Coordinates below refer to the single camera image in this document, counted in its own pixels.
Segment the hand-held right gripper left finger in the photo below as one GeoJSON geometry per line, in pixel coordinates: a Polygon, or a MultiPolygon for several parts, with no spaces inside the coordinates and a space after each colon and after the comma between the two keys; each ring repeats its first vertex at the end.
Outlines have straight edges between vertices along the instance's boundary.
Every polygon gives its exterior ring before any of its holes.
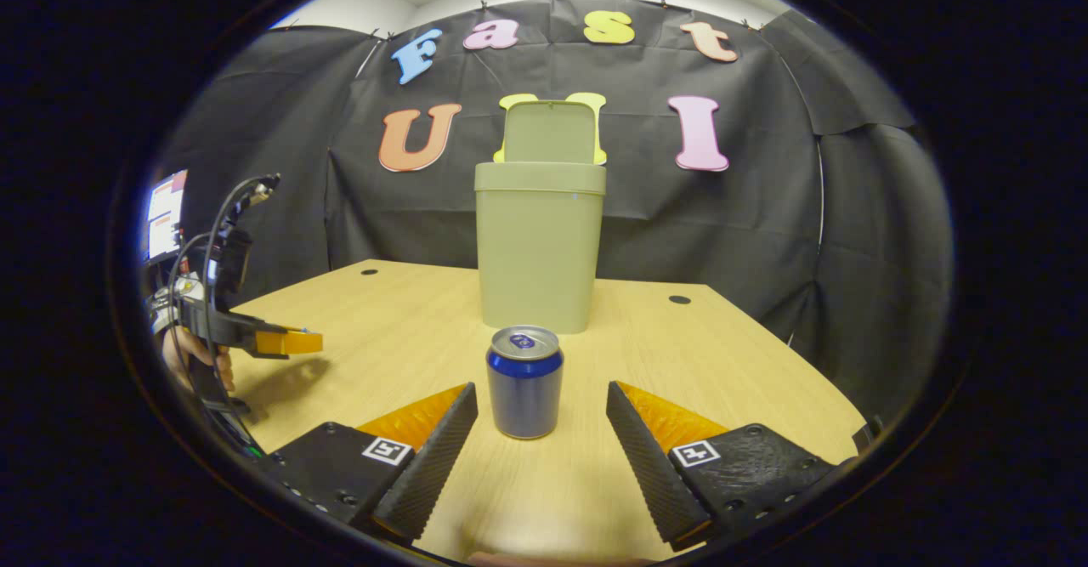
{"type": "Polygon", "coordinates": [[[478,416],[474,383],[351,428],[326,422],[271,451],[259,469],[349,527],[409,544],[426,528],[478,416]]]}

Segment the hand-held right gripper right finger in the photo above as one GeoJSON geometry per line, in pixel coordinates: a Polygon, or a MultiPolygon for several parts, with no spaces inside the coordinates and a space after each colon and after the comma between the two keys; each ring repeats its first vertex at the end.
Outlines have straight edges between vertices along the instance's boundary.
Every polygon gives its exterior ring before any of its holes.
{"type": "Polygon", "coordinates": [[[836,469],[769,427],[728,430],[629,383],[609,383],[606,415],[673,551],[756,535],[795,513],[836,469]]]}

